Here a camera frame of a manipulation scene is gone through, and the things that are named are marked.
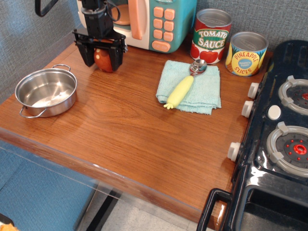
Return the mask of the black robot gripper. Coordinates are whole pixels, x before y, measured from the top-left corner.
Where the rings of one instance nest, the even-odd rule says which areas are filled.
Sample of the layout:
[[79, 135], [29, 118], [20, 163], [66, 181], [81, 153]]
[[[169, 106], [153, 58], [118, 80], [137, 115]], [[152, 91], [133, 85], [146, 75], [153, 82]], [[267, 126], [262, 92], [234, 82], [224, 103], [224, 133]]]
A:
[[[79, 0], [77, 6], [79, 18], [84, 27], [74, 29], [75, 37], [81, 35], [98, 41], [118, 42], [120, 48], [109, 48], [111, 67], [116, 71], [122, 65], [123, 52], [127, 51], [126, 36], [114, 30], [114, 22], [121, 16], [119, 8], [111, 0]], [[94, 64], [94, 48], [84, 44], [77, 44], [77, 47], [85, 65], [91, 67]]]

